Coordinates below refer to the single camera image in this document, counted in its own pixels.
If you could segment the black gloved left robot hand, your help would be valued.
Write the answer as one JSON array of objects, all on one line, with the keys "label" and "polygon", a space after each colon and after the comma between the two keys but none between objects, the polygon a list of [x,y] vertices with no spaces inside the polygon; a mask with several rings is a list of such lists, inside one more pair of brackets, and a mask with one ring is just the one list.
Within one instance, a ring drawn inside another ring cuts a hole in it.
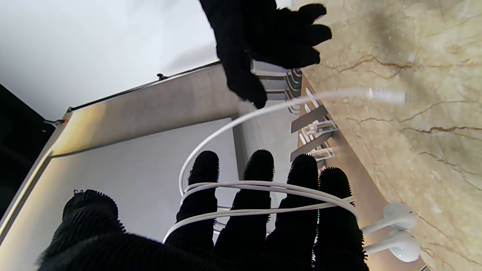
[{"label": "black gloved left robot hand", "polygon": [[[341,199],[352,196],[345,173],[328,167],[318,174],[313,156],[291,164],[287,184]],[[38,271],[369,271],[363,232],[341,207],[230,217],[216,243],[214,219],[178,228],[163,244],[127,233],[118,207],[92,189],[74,192]]]}]

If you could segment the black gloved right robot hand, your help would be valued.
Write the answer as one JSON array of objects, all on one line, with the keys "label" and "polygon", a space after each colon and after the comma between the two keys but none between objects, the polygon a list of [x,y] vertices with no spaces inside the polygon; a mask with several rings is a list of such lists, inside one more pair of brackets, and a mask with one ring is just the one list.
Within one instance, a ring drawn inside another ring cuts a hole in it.
[{"label": "black gloved right robot hand", "polygon": [[329,26],[315,24],[326,14],[320,3],[295,11],[278,8],[274,0],[201,0],[200,5],[214,32],[228,88],[257,109],[265,106],[267,94],[251,72],[253,60],[285,69],[319,64],[315,47],[332,38]]}]

